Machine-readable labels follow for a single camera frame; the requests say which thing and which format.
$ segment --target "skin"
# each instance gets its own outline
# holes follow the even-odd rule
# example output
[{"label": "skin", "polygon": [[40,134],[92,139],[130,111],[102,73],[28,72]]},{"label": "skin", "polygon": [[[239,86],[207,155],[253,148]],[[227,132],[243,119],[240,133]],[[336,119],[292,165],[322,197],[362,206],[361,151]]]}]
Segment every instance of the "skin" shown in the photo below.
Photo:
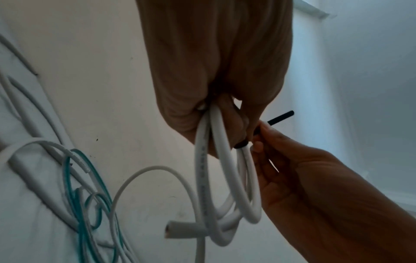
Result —
[{"label": "skin", "polygon": [[329,152],[260,129],[262,207],[308,262],[416,262],[414,217]]},{"label": "skin", "polygon": [[[197,108],[216,103],[230,146],[251,140],[288,68],[292,0],[137,4],[156,101],[167,124],[194,143],[202,116]],[[233,98],[242,101],[240,110]]]}]

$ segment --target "hand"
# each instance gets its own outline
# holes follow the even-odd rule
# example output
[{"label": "hand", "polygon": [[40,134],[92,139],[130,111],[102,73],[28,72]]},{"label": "hand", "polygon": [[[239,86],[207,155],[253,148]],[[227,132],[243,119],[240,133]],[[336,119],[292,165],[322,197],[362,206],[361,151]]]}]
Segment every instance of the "hand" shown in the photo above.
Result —
[{"label": "hand", "polygon": [[252,154],[263,209],[306,260],[416,262],[415,218],[332,154],[260,130]]},{"label": "hand", "polygon": [[[202,116],[196,109],[212,102],[222,111],[231,146],[251,140],[283,85],[292,0],[137,3],[157,104],[169,126],[194,143]],[[240,110],[233,98],[242,101]]]}]

